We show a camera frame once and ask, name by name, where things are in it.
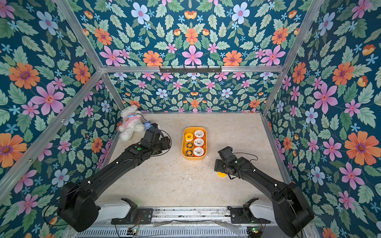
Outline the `orange sealing tape roll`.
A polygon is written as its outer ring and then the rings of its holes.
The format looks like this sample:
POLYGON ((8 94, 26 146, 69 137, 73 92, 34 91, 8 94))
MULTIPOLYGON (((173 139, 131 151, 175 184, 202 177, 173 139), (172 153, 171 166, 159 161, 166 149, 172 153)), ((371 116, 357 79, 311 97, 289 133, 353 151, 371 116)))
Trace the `orange sealing tape roll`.
POLYGON ((204 140, 202 138, 196 138, 193 143, 195 147, 202 147, 204 145, 204 140))
POLYGON ((203 130, 196 130, 196 131, 194 132, 194 136, 195 136, 196 138, 204 138, 204 136, 205 136, 205 132, 204 132, 203 130))
POLYGON ((193 150, 193 155, 195 157, 202 157, 204 155, 204 149, 202 147, 195 147, 193 150))

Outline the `yellow plastic storage box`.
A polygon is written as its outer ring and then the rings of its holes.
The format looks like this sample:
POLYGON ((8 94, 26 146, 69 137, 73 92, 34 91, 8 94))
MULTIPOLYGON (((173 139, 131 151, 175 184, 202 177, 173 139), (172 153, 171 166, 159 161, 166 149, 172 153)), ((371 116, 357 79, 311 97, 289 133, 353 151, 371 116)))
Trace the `yellow plastic storage box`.
POLYGON ((203 159, 205 158, 206 154, 207 154, 207 131, 206 131, 206 129, 203 128, 203 127, 188 127, 188 128, 186 128, 186 129, 184 130, 183 137, 182 137, 181 152, 182 152, 182 156, 183 156, 185 159, 187 159, 187 160, 193 160, 193 161, 203 160, 203 159), (186 151, 187 151, 187 149, 186 149, 186 144, 187 144, 188 142, 185 140, 185 134, 190 132, 190 133, 193 133, 193 135, 194 135, 194 132, 195 132, 196 130, 203 130, 203 131, 205 132, 205 136, 204 136, 204 138, 202 138, 202 139, 204 140, 204 145, 202 146, 202 148, 204 149, 204 155, 203 155, 202 157, 195 157, 195 156, 192 156, 192 157, 186 157, 186 155, 185 155, 185 153, 186 153, 186 151))

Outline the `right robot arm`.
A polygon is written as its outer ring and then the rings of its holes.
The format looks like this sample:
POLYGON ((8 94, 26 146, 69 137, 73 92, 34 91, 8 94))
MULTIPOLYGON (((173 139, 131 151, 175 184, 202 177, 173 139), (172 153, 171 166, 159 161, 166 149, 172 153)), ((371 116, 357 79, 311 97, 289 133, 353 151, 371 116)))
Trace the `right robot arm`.
POLYGON ((286 184, 265 174, 244 157, 238 158, 232 147, 218 151, 220 159, 214 170, 226 174, 229 179, 242 179, 271 201, 273 216, 266 218, 275 222, 281 231, 293 238, 314 219, 315 215, 299 186, 286 184))

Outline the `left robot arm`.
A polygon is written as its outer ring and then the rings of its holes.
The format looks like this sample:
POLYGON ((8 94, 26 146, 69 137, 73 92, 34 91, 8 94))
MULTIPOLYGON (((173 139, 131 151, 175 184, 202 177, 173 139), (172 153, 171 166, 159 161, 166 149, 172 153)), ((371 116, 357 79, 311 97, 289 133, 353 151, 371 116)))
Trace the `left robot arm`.
POLYGON ((149 158, 168 152, 171 146, 170 135, 154 124, 138 143, 131 144, 106 167, 78 183, 65 184, 59 199, 58 216, 77 232, 101 221, 125 218, 133 221, 135 217, 131 213, 136 206, 133 202, 122 199, 99 203, 98 198, 124 174, 149 158))

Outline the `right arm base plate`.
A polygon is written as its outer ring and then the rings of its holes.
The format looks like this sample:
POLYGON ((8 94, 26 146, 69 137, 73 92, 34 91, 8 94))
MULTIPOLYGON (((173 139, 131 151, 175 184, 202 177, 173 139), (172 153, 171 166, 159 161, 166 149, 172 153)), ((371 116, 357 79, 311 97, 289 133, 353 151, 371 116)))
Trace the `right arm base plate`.
POLYGON ((242 207, 228 206, 232 224, 270 224, 275 222, 271 202, 254 197, 242 207))

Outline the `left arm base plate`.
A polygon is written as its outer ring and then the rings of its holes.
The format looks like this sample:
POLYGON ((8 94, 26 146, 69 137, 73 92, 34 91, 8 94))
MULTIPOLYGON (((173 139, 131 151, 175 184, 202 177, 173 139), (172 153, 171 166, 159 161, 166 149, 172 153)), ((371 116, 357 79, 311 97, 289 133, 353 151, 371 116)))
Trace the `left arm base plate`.
POLYGON ((130 208, 126 215, 122 218, 114 218, 111 220, 112 225, 146 225, 150 224, 153 218, 153 208, 138 207, 136 203, 127 198, 122 198, 123 205, 129 205, 130 208))

